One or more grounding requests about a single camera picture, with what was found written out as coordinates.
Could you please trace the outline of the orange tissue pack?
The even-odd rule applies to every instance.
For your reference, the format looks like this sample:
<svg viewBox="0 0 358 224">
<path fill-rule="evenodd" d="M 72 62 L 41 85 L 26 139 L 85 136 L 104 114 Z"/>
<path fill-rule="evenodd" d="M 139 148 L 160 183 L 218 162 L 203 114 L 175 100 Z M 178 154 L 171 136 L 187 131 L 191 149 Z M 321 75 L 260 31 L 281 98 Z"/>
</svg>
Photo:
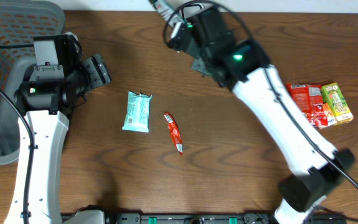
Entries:
<svg viewBox="0 0 358 224">
<path fill-rule="evenodd" d="M 324 115 L 326 117 L 327 124 L 320 126 L 320 128 L 323 129 L 329 126 L 337 125 L 337 120 L 335 119 L 335 116 L 331 111 L 328 103 L 323 104 L 323 110 L 324 110 Z"/>
</svg>

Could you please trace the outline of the green white glove package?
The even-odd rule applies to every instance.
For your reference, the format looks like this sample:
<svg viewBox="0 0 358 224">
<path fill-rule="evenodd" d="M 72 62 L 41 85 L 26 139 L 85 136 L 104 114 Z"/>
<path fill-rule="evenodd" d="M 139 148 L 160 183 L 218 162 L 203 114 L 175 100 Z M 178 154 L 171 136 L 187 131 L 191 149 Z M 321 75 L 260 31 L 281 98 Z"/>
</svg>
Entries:
<svg viewBox="0 0 358 224">
<path fill-rule="evenodd" d="M 175 10 L 166 0 L 149 0 L 149 3 L 170 27 L 174 27 L 176 23 L 185 23 L 178 13 L 174 14 Z"/>
</svg>

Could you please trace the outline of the slim red snack packet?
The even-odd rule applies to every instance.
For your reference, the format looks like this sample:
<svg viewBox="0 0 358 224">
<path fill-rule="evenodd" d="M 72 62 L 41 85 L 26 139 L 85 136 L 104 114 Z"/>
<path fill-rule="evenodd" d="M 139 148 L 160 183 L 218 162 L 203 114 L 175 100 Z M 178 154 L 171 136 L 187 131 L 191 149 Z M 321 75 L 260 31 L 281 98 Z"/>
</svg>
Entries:
<svg viewBox="0 0 358 224">
<path fill-rule="evenodd" d="M 182 156 L 183 155 L 183 141 L 181 138 L 181 134 L 180 134 L 178 125 L 177 125 L 175 119 L 173 118 L 173 116 L 169 112 L 164 113 L 164 118 L 166 119 L 166 122 L 168 125 L 170 137 L 171 137 L 177 151 Z"/>
</svg>

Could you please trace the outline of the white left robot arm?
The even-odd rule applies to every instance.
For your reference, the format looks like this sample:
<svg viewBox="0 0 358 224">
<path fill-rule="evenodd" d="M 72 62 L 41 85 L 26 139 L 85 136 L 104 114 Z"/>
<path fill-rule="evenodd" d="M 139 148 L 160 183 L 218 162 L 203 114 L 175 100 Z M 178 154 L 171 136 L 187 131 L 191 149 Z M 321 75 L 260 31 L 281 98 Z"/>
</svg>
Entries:
<svg viewBox="0 0 358 224">
<path fill-rule="evenodd" d="M 82 59 L 71 32 L 34 37 L 35 63 L 14 93 L 19 157 L 5 223 L 63 223 L 59 202 L 62 149 L 79 97 L 111 82 L 100 55 Z"/>
</svg>

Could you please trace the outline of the red chips bag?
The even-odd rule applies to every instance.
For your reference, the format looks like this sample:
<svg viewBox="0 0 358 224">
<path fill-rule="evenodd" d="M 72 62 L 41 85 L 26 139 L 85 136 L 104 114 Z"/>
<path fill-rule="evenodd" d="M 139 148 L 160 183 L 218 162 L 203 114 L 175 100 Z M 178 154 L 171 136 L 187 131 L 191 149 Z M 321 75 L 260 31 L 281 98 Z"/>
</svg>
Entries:
<svg viewBox="0 0 358 224">
<path fill-rule="evenodd" d="M 307 118 L 315 127 L 328 125 L 328 118 L 324 113 L 323 97 L 319 84 L 287 83 L 290 96 Z"/>
</svg>

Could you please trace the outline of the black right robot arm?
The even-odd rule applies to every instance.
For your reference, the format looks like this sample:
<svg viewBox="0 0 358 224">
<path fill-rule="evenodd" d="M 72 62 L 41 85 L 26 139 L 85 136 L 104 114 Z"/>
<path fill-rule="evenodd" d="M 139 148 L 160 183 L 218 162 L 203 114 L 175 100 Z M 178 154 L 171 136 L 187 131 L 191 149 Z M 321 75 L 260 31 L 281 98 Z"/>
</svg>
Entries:
<svg viewBox="0 0 358 224">
<path fill-rule="evenodd" d="M 178 10 L 164 15 L 171 35 L 165 44 L 204 63 L 205 72 L 231 90 L 258 118 L 281 150 L 291 175 L 278 189 L 282 202 L 277 223 L 304 223 L 344 180 L 355 158 L 338 150 L 304 117 L 278 71 L 252 35 L 238 41 L 222 15 L 223 6 L 207 6 L 184 19 Z"/>
</svg>

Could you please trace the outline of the light green wipes pack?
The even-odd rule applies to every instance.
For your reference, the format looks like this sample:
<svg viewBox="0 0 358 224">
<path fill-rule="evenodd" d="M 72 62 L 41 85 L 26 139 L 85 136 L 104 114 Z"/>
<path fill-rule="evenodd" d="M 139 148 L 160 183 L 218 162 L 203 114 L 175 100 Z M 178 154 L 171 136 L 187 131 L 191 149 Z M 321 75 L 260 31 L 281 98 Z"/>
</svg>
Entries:
<svg viewBox="0 0 358 224">
<path fill-rule="evenodd" d="M 128 93 L 127 113 L 122 130 L 148 133 L 152 95 Z"/>
</svg>

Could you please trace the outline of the green tea carton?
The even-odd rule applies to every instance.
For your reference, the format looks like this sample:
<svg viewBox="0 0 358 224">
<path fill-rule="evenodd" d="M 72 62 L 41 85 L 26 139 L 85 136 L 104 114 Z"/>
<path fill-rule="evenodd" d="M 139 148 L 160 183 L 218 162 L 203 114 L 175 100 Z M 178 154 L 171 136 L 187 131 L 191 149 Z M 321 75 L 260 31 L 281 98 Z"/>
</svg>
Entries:
<svg viewBox="0 0 358 224">
<path fill-rule="evenodd" d="M 337 83 L 323 85 L 321 87 L 321 94 L 323 101 L 328 104 L 337 124 L 348 123 L 353 120 L 353 114 Z"/>
</svg>

